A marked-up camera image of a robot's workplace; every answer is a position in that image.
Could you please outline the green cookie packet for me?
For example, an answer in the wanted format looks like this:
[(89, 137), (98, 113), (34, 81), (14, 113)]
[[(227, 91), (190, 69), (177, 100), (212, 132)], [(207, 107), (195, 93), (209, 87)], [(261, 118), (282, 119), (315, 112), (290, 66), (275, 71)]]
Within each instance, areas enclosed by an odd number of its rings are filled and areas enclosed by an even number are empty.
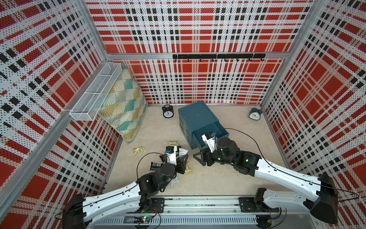
[(144, 146), (140, 146), (140, 147), (137, 147), (137, 148), (133, 148), (133, 154), (134, 154), (134, 156), (136, 156), (139, 153), (145, 153), (145, 152), (146, 152), (146, 149), (145, 149)]
[(189, 167), (189, 163), (186, 163), (186, 167), (185, 167), (185, 173), (191, 172), (192, 170)]
[(169, 146), (177, 146), (177, 147), (179, 147), (179, 146), (181, 146), (181, 144), (180, 144), (180, 141), (179, 140), (173, 140), (173, 141), (169, 141)]

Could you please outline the teal top drawer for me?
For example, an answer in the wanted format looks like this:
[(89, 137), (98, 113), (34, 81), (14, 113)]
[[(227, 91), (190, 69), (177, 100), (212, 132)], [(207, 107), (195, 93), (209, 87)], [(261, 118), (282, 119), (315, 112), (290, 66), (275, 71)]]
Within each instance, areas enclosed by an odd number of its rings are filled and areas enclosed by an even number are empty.
[(225, 128), (221, 125), (219, 121), (214, 122), (212, 124), (205, 125), (195, 131), (192, 132), (192, 142), (191, 149), (199, 148), (205, 149), (208, 148), (207, 144), (204, 142), (203, 137), (207, 134), (207, 139), (212, 137), (216, 137), (217, 139), (223, 137), (229, 137), (229, 133), (225, 130)]

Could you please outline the white cookie packet orange print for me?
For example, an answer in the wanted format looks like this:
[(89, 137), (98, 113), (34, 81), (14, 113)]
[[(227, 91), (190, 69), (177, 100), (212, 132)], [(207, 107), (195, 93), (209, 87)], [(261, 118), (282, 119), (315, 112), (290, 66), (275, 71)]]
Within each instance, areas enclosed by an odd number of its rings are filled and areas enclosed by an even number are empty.
[(187, 155), (188, 150), (179, 148), (179, 157), (183, 157), (184, 155)]

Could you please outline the teal drawer cabinet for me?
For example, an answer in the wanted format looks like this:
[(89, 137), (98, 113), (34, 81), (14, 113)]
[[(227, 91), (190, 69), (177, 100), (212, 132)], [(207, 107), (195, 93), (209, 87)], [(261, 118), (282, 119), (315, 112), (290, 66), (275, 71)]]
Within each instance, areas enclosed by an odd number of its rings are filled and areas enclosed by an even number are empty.
[(204, 149), (207, 145), (202, 136), (208, 132), (217, 138), (228, 137), (229, 133), (203, 101), (178, 109), (180, 129), (191, 149)]

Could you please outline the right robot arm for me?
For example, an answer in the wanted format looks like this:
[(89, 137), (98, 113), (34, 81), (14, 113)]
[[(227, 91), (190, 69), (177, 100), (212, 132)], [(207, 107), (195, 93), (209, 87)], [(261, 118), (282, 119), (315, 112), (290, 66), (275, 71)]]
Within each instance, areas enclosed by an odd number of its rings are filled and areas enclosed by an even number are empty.
[(236, 142), (227, 137), (211, 138), (206, 144), (206, 149), (193, 155), (202, 166), (228, 164), (240, 174), (267, 179), (290, 189), (289, 192), (278, 193), (267, 188), (258, 189), (257, 205), (305, 210), (322, 222), (338, 223), (338, 191), (326, 173), (315, 177), (292, 171), (258, 154), (240, 150)]

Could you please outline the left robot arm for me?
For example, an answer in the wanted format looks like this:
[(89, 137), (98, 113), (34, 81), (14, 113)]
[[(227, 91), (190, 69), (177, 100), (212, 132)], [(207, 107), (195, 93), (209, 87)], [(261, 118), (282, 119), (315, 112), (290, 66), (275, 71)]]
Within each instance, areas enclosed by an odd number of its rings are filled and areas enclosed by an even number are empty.
[(63, 208), (63, 229), (87, 229), (119, 213), (148, 210), (151, 197), (164, 192), (176, 175), (184, 174), (189, 155), (178, 158), (176, 165), (163, 163), (156, 171), (145, 174), (120, 189), (97, 196), (73, 195)]

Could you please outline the black cookie packet barcode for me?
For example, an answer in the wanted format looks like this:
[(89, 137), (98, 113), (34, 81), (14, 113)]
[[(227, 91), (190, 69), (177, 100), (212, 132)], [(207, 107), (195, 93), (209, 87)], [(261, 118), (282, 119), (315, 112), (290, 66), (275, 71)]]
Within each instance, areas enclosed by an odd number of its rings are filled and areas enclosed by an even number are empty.
[(155, 163), (155, 162), (151, 162), (150, 170), (151, 170), (151, 171), (156, 171), (156, 170), (157, 170), (157, 169), (159, 169), (161, 166), (162, 166), (162, 164)]

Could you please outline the black alarm clock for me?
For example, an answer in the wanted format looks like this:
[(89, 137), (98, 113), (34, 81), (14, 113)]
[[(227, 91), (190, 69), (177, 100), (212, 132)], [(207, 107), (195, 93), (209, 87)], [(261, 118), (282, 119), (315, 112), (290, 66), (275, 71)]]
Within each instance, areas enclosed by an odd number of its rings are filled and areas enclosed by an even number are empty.
[(173, 106), (172, 105), (164, 105), (162, 107), (162, 111), (163, 111), (163, 117), (164, 118), (172, 118), (174, 116)]

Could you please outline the teal alarm clock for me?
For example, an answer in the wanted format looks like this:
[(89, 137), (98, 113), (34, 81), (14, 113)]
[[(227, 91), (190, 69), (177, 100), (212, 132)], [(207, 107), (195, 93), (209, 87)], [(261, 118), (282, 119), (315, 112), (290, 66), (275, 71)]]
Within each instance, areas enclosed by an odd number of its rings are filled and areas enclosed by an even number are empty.
[(259, 121), (261, 119), (263, 111), (258, 108), (252, 108), (249, 113), (249, 118), (255, 121)]

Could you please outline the patterned pillow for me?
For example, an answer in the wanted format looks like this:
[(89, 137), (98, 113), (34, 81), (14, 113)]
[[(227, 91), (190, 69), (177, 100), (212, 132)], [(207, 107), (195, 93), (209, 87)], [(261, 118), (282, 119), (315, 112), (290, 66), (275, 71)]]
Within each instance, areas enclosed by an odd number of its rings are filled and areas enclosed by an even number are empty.
[(119, 66), (122, 71), (118, 74), (98, 115), (129, 144), (136, 138), (148, 103), (130, 70), (124, 64)]

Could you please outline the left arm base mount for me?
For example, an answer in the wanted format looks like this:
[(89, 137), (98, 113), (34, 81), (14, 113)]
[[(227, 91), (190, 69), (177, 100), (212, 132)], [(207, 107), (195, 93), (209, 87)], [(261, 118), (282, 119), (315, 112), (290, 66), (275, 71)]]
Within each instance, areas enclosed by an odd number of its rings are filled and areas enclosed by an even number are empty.
[(139, 206), (140, 208), (136, 211), (136, 213), (163, 213), (165, 208), (165, 198), (143, 198), (140, 200)]

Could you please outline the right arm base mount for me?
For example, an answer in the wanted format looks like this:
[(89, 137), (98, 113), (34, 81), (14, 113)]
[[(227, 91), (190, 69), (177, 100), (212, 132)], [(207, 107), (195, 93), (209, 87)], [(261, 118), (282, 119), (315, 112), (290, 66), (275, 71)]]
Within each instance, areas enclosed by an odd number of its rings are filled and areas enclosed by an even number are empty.
[(254, 197), (239, 197), (239, 207), (242, 213), (279, 212), (279, 208), (270, 208), (264, 203), (266, 188), (258, 188)]

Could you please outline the black hook rail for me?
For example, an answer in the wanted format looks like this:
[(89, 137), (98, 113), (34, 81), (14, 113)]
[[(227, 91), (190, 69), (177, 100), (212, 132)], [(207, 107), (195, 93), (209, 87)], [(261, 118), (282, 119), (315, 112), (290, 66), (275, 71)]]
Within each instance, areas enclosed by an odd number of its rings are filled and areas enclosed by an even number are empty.
[(265, 53), (244, 53), (244, 54), (173, 54), (174, 60), (215, 60), (215, 59), (265, 59)]

